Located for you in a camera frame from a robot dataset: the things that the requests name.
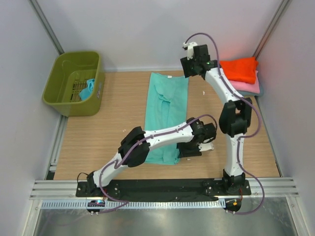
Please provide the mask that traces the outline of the teal t shirt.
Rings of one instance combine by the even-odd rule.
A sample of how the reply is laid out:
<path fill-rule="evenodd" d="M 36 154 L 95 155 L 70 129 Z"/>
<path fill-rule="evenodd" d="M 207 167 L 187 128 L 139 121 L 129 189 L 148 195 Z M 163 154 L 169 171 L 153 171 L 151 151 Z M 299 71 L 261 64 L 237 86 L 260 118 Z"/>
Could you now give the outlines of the teal t shirt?
<path fill-rule="evenodd" d="M 160 130 L 186 121 L 189 80 L 184 76 L 173 77 L 151 73 L 144 129 Z M 175 165 L 179 162 L 176 144 L 150 151 L 145 163 Z"/>

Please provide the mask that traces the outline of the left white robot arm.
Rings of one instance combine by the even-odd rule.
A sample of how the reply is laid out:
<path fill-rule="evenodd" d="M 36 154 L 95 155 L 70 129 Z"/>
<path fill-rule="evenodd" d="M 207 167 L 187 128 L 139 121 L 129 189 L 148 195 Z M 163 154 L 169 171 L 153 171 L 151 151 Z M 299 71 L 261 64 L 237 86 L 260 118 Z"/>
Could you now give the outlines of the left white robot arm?
<path fill-rule="evenodd" d="M 201 156 L 213 150 L 217 135 L 217 122 L 204 123 L 200 118 L 189 118 L 173 127 L 160 130 L 133 128 L 121 141 L 114 157 L 101 169 L 87 175 L 86 181 L 77 183 L 77 197 L 99 197 L 107 194 L 109 183 L 123 170 L 143 164 L 148 154 L 161 147 L 175 145 L 178 158 Z"/>

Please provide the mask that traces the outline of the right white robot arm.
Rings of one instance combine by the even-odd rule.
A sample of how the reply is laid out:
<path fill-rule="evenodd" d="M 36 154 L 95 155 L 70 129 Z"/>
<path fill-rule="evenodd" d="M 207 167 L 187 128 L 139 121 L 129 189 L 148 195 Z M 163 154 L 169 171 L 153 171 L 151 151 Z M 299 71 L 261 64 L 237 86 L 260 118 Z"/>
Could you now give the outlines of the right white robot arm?
<path fill-rule="evenodd" d="M 200 75 L 208 82 L 223 104 L 219 127 L 226 137 L 226 164 L 222 190 L 228 195 L 249 194 L 249 184 L 242 168 L 244 136 L 251 124 L 252 101 L 233 88 L 216 60 L 211 60 L 207 45 L 184 43 L 187 56 L 181 59 L 185 77 Z"/>

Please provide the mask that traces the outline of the orange folded t shirt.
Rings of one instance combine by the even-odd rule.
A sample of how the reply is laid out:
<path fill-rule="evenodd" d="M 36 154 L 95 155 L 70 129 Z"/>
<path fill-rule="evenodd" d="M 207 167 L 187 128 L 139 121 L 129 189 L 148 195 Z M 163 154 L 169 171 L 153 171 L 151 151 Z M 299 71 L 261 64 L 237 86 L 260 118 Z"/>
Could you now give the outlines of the orange folded t shirt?
<path fill-rule="evenodd" d="M 258 61 L 255 57 L 236 60 L 222 60 L 220 65 L 230 81 L 254 84 L 256 81 L 256 67 Z"/>

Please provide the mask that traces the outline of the pink folded t shirt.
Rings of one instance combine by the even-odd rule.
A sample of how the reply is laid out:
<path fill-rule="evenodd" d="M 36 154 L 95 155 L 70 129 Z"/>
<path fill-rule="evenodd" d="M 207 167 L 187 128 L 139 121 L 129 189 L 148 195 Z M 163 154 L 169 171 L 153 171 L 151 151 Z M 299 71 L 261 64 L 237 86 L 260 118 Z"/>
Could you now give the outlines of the pink folded t shirt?
<path fill-rule="evenodd" d="M 259 80 L 257 77 L 258 71 L 255 72 L 255 83 L 249 84 L 245 82 L 238 82 L 238 81 L 230 81 L 230 83 L 233 85 L 233 87 L 237 91 L 245 91 L 245 92 L 251 92 L 251 93 L 260 93 L 260 86 L 259 86 Z"/>

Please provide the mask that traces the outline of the grey blue folded t shirt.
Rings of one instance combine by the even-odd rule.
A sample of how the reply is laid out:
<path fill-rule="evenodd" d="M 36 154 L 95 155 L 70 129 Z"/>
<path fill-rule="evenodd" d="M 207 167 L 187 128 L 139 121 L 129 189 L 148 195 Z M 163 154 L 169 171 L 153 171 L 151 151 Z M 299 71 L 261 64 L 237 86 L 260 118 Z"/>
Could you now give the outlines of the grey blue folded t shirt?
<path fill-rule="evenodd" d="M 248 92 L 248 91 L 238 91 L 242 96 L 263 96 L 264 95 L 264 89 L 261 84 L 259 84 L 259 93 L 254 92 Z"/>

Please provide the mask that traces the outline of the green plastic tub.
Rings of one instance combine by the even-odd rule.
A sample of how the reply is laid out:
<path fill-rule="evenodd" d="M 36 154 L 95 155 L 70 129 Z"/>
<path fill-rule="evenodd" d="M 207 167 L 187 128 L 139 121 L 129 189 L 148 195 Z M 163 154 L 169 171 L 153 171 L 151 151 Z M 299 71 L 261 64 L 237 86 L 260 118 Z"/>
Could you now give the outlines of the green plastic tub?
<path fill-rule="evenodd" d="M 89 79 L 95 79 L 94 89 L 82 101 L 79 93 Z M 101 56 L 97 52 L 64 53 L 55 60 L 42 99 L 63 116 L 93 116 L 101 106 L 104 79 Z"/>

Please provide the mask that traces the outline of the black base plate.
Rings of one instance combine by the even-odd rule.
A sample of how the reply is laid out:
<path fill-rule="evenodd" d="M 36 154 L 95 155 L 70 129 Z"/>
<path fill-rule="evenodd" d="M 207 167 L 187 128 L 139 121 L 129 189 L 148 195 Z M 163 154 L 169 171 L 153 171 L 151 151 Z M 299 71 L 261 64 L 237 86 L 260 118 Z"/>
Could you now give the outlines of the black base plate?
<path fill-rule="evenodd" d="M 77 184 L 77 197 L 102 197 L 107 193 L 114 198 L 125 198 L 135 195 L 163 196 L 181 193 L 190 193 L 206 196 L 251 194 L 248 180 L 238 187 L 228 187 L 220 178 L 195 178 L 195 179 L 114 179 L 107 186 L 99 188 L 87 181 Z"/>

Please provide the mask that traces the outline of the aluminium front rail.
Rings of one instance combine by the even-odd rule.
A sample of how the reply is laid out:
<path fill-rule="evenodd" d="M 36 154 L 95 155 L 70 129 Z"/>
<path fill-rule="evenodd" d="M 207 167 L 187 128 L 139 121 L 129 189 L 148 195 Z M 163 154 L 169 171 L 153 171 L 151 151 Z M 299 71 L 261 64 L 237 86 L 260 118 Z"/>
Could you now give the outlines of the aluminium front rail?
<path fill-rule="evenodd" d="M 291 177 L 261 177 L 266 197 L 298 197 L 299 193 Z M 75 180 L 37 180 L 30 199 L 71 199 L 75 197 Z"/>

